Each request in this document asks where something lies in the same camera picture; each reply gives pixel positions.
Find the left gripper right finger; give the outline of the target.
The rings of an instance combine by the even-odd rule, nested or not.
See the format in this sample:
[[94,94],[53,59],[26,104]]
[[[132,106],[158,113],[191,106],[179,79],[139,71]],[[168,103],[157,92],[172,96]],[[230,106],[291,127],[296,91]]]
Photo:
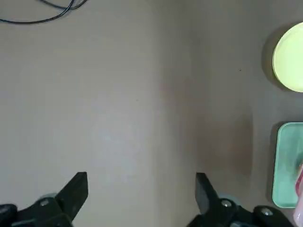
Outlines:
[[252,212],[233,200],[221,198],[205,173],[196,173],[195,199],[200,213],[189,227],[292,227],[278,209],[256,206]]

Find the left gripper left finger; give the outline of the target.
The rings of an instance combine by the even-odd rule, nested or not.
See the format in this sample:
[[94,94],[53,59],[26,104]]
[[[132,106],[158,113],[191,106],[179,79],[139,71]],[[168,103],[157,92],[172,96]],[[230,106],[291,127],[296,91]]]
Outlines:
[[76,175],[54,197],[37,200],[26,209],[1,204],[2,227],[72,227],[73,220],[88,197],[87,172]]

